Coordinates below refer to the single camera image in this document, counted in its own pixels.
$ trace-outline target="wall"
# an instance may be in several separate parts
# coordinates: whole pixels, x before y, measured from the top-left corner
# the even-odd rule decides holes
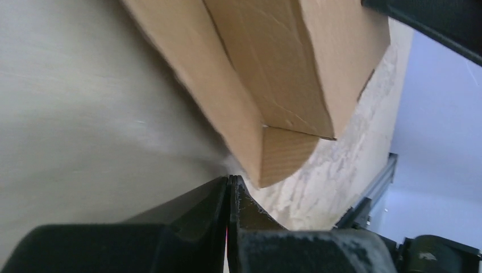
[[[225,173],[117,0],[0,1],[0,26],[0,266],[37,225],[120,221]]]
[[[482,248],[482,68],[416,33],[380,233],[433,234]]]

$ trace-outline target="open cardboard box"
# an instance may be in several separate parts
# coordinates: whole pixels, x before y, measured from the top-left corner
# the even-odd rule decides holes
[[[357,0],[123,1],[258,187],[342,133],[390,41]]]

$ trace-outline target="black object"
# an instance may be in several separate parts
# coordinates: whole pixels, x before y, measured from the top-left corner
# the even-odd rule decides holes
[[[362,0],[362,5],[482,65],[481,0]]]
[[[232,273],[395,273],[395,265],[400,272],[478,270],[477,250],[448,240],[419,237],[397,247],[363,229],[286,230],[249,195],[240,176],[229,176],[122,224],[39,227],[20,242],[2,273],[222,272],[226,238]],[[433,267],[425,255],[432,264],[424,265],[417,260],[420,249],[444,262]],[[460,267],[464,271],[453,271]],[[438,271],[423,271],[432,268]]]

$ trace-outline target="table surface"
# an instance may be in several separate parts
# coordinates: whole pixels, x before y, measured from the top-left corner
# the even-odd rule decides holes
[[[32,228],[117,222],[238,172],[117,0],[0,1],[0,264]],[[411,31],[394,39],[344,136],[255,199],[328,228],[384,165]]]

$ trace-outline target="cardboard box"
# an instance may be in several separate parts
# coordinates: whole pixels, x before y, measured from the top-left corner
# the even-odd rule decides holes
[[[342,132],[389,44],[387,18],[359,1],[124,3],[258,187]]]

